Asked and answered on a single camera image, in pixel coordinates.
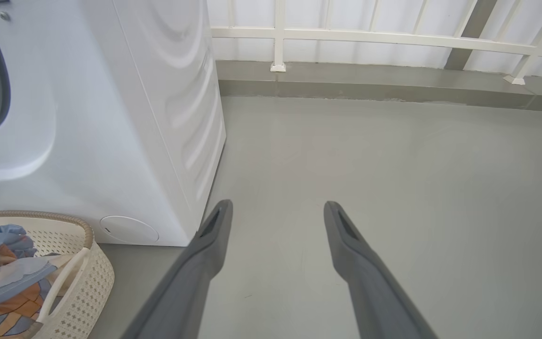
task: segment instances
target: beige plastic basket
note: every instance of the beige plastic basket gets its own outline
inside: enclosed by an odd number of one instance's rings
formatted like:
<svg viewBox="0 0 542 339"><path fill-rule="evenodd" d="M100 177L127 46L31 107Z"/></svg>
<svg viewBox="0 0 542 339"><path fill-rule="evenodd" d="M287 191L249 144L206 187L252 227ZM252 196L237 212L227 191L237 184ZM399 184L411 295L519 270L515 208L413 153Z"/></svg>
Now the beige plastic basket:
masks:
<svg viewBox="0 0 542 339"><path fill-rule="evenodd" d="M22 226L34 241L36 256L48 253L74 254L43 301L39 317L24 337L34 339L86 339L101 313L114 271L108 258L93 241L93 230L85 221L67 215L0 211L0 225ZM68 291L50 314L56 294L75 266L80 269Z"/></svg>

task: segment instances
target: gray floor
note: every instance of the gray floor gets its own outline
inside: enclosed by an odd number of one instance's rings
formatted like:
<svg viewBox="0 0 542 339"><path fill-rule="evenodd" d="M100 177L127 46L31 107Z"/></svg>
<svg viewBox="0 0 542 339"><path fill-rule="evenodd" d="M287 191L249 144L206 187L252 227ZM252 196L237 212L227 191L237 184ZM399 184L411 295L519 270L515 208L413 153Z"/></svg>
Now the gray floor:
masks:
<svg viewBox="0 0 542 339"><path fill-rule="evenodd" d="M542 338L542 112L237 97L223 111L210 206L232 199L234 220L201 339L359 337L327 200L439 337Z"/></svg>

